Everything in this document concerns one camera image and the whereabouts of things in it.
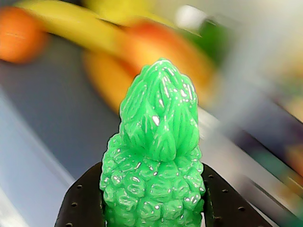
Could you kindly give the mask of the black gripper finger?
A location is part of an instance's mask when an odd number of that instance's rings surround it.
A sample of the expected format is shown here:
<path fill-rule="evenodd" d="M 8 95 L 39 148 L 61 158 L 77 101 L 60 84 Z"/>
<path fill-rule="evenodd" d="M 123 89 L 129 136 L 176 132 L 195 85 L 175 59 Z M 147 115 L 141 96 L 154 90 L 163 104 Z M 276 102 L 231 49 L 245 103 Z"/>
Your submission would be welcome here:
<path fill-rule="evenodd" d="M 88 169 L 68 189 L 55 227 L 104 227 L 103 192 L 99 189 L 102 163 Z"/>
<path fill-rule="evenodd" d="M 227 181 L 203 164 L 206 227 L 271 226 Z"/>

